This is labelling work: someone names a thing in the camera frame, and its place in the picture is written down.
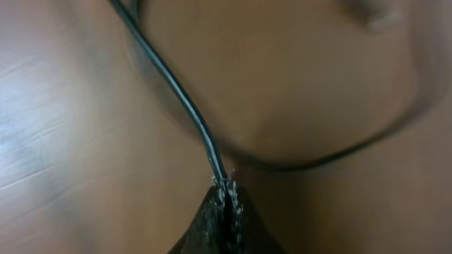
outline cable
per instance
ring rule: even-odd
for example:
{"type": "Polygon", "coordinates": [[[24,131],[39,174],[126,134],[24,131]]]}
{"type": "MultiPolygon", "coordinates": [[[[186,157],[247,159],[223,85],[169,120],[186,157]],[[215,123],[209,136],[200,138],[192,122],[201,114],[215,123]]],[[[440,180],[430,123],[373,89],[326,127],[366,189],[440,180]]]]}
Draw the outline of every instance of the cable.
{"type": "Polygon", "coordinates": [[[152,45],[147,41],[147,39],[138,29],[136,22],[134,21],[131,14],[126,10],[125,6],[119,0],[110,0],[110,3],[113,5],[114,9],[119,14],[124,24],[130,30],[131,34],[135,37],[135,39],[143,48],[145,53],[149,56],[150,60],[154,63],[159,72],[168,82],[172,91],[175,93],[175,95],[177,96],[177,98],[182,103],[185,110],[195,123],[203,139],[204,147],[207,152],[207,157],[209,159],[210,165],[212,166],[212,170],[213,173],[215,174],[216,180],[219,186],[222,186],[224,188],[224,181],[227,178],[227,174],[222,164],[217,145],[215,144],[215,141],[212,138],[212,134],[210,133],[209,127],[204,121],[204,118],[201,116],[201,113],[196,108],[190,96],[187,95],[185,89],[181,86],[176,76],[174,76],[174,74],[168,68],[163,59],[158,55],[158,53],[153,49],[152,45]]]}
{"type": "MultiPolygon", "coordinates": [[[[131,5],[132,14],[128,13],[124,6],[119,2],[119,0],[110,0],[117,10],[118,14],[121,16],[126,26],[132,32],[132,35],[137,39],[138,43],[144,49],[146,54],[150,57],[151,61],[155,64],[159,72],[163,75],[165,80],[169,83],[173,89],[176,96],[179,98],[180,102],[184,105],[185,109],[189,113],[190,117],[194,121],[197,129],[201,133],[206,151],[208,153],[208,158],[210,164],[212,165],[215,177],[217,179],[224,179],[226,173],[222,167],[220,155],[218,148],[215,145],[212,135],[203,120],[203,117],[197,110],[194,103],[191,101],[190,97],[187,95],[185,90],[181,87],[174,74],[161,59],[161,57],[155,52],[146,38],[143,36],[141,31],[138,29],[139,22],[139,11],[140,11],[140,0],[133,0],[131,5]]],[[[241,163],[250,164],[256,166],[257,169],[264,171],[306,171],[310,169],[315,169],[331,162],[338,161],[344,157],[353,155],[354,153],[363,150],[377,142],[380,142],[392,135],[400,132],[405,127],[414,123],[422,116],[424,116],[438,101],[438,96],[436,94],[444,95],[444,91],[437,91],[429,86],[421,86],[419,91],[417,91],[417,98],[410,105],[410,107],[405,111],[404,114],[399,116],[396,120],[387,125],[383,130],[371,135],[370,137],[351,145],[343,150],[330,153],[329,155],[320,157],[318,159],[309,160],[300,164],[279,164],[275,162],[266,162],[258,157],[252,155],[251,153],[241,150],[235,147],[233,144],[229,143],[227,140],[217,138],[221,148],[229,155],[238,159],[241,163]]]]}

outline wire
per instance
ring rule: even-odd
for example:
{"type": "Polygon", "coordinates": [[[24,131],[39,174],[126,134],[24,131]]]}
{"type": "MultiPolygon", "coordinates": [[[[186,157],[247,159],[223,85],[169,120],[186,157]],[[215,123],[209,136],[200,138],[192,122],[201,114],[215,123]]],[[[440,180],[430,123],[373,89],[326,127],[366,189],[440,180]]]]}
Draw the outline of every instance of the wire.
{"type": "MultiPolygon", "coordinates": [[[[169,83],[172,90],[179,98],[180,102],[184,105],[185,109],[189,113],[190,117],[194,121],[197,129],[201,133],[206,151],[208,153],[208,158],[210,164],[212,165],[215,177],[217,179],[224,179],[226,173],[223,169],[218,148],[215,145],[214,139],[203,120],[203,117],[197,110],[196,106],[187,95],[185,90],[179,84],[174,74],[162,60],[162,58],[156,53],[152,48],[146,38],[143,36],[141,31],[138,29],[139,22],[139,11],[140,11],[140,0],[133,0],[131,4],[131,14],[126,11],[125,7],[119,2],[119,0],[110,0],[118,14],[121,16],[122,20],[125,22],[126,26],[132,32],[132,35],[137,39],[138,43],[144,49],[146,54],[150,57],[151,61],[155,64],[159,72],[163,75],[165,80],[169,83]]],[[[330,153],[329,155],[319,157],[317,159],[309,160],[299,164],[280,164],[275,162],[267,162],[265,160],[259,159],[258,157],[252,155],[250,152],[241,150],[235,147],[232,143],[227,140],[217,138],[221,148],[229,155],[232,155],[235,159],[238,159],[241,163],[250,164],[256,166],[257,169],[264,171],[273,172],[284,172],[284,171],[306,171],[315,169],[331,162],[338,161],[344,157],[353,155],[354,153],[363,150],[377,142],[380,142],[392,135],[399,133],[401,130],[409,126],[410,124],[416,122],[422,116],[424,116],[439,100],[434,94],[445,94],[445,91],[438,91],[437,87],[421,86],[417,91],[417,98],[410,105],[410,107],[405,111],[404,114],[399,116],[397,119],[392,121],[387,127],[383,128],[381,131],[371,135],[370,137],[351,145],[343,150],[330,153]]]]}
{"type": "Polygon", "coordinates": [[[212,166],[213,173],[215,174],[216,180],[219,186],[224,188],[224,181],[227,178],[224,166],[221,161],[220,153],[218,147],[213,140],[212,134],[210,133],[209,127],[207,126],[204,118],[202,117],[196,105],[191,100],[190,96],[187,95],[185,89],[181,86],[180,82],[177,80],[176,76],[168,68],[167,64],[159,56],[159,54],[154,50],[152,45],[143,36],[138,26],[131,16],[131,14],[126,10],[125,6],[119,0],[110,0],[116,12],[119,14],[123,20],[126,27],[130,30],[131,34],[135,37],[137,42],[143,48],[144,52],[149,56],[150,60],[157,67],[159,72],[163,75],[165,80],[168,82],[172,91],[175,93],[179,101],[184,106],[185,110],[195,123],[199,133],[204,142],[204,147],[207,152],[207,157],[209,159],[210,165],[212,166]]]}

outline black textured object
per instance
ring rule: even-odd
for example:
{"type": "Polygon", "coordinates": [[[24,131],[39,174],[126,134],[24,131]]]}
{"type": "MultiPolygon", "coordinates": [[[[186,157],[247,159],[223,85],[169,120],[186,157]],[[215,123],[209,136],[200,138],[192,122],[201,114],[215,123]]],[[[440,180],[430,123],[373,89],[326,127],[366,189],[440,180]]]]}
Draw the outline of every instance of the black textured object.
{"type": "Polygon", "coordinates": [[[235,188],[239,214],[232,208],[232,223],[238,224],[235,230],[222,225],[222,210],[218,209],[221,189],[211,187],[204,197],[189,229],[171,249],[169,254],[283,254],[285,251],[268,233],[252,205],[246,191],[235,188]]]}

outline black cable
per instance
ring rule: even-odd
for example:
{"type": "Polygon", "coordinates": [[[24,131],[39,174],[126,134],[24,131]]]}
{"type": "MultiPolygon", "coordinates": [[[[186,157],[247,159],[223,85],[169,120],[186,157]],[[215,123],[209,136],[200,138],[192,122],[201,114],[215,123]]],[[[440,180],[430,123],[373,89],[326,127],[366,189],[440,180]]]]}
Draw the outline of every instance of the black cable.
{"type": "MultiPolygon", "coordinates": [[[[133,36],[137,39],[138,43],[145,50],[147,55],[150,57],[151,61],[155,64],[159,72],[164,76],[165,80],[169,83],[176,96],[179,98],[181,103],[184,105],[185,109],[188,111],[190,117],[194,120],[194,123],[201,133],[206,151],[212,168],[214,170],[217,179],[223,179],[226,176],[224,169],[221,164],[220,156],[217,147],[213,141],[212,135],[208,130],[208,127],[203,120],[201,114],[197,110],[194,103],[191,101],[190,97],[183,90],[177,79],[172,74],[171,70],[167,67],[161,57],[155,52],[149,42],[145,39],[141,31],[138,29],[139,22],[139,11],[140,11],[140,0],[133,0],[131,5],[132,14],[129,14],[124,6],[119,3],[118,0],[110,0],[115,9],[118,11],[119,15],[122,17],[126,26],[130,29],[133,36]]],[[[233,144],[229,143],[227,140],[218,139],[221,148],[229,155],[232,155],[235,159],[238,159],[241,163],[250,164],[256,166],[257,169],[265,171],[306,171],[310,169],[315,169],[323,165],[335,162],[344,157],[353,155],[354,153],[363,150],[377,142],[380,142],[392,135],[403,130],[405,127],[414,123],[416,120],[424,116],[436,103],[438,98],[434,96],[434,93],[438,93],[435,89],[431,87],[422,87],[417,92],[418,98],[410,105],[410,107],[405,111],[404,114],[399,116],[396,120],[391,122],[383,130],[371,135],[350,147],[347,147],[338,152],[333,152],[329,155],[320,157],[318,159],[309,160],[300,164],[279,164],[275,162],[266,162],[258,157],[252,155],[251,153],[240,150],[233,144]]]]}
{"type": "Polygon", "coordinates": [[[189,113],[189,116],[191,117],[199,133],[201,134],[204,142],[204,147],[206,148],[207,157],[209,159],[210,165],[212,166],[216,180],[220,186],[224,187],[224,181],[227,178],[227,174],[223,167],[217,145],[215,144],[215,141],[212,138],[212,134],[210,134],[209,127],[204,121],[204,118],[201,116],[201,113],[196,108],[196,105],[193,103],[190,96],[187,95],[186,91],[181,86],[171,70],[168,68],[163,59],[158,55],[152,45],[147,41],[147,39],[138,29],[136,22],[134,21],[131,14],[126,10],[125,6],[119,0],[110,0],[110,3],[119,14],[124,24],[130,30],[131,34],[135,37],[145,53],[149,56],[150,60],[154,63],[159,72],[168,82],[172,91],[182,103],[187,113],[189,113]]]}

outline wooden surface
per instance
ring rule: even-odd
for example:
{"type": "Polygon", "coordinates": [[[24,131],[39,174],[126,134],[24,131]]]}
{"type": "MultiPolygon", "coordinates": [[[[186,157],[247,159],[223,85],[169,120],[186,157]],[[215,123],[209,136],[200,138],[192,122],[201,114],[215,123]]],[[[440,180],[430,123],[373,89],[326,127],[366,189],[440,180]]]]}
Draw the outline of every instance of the wooden surface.
{"type": "MultiPolygon", "coordinates": [[[[419,84],[450,85],[452,4],[396,6],[381,33],[331,0],[154,0],[142,24],[215,133],[296,162],[380,129],[419,84]]],[[[176,243],[212,173],[162,85],[107,1],[0,0],[2,253],[176,243]]],[[[244,183],[288,253],[450,253],[451,109],[446,96],[355,156],[244,183]]]]}

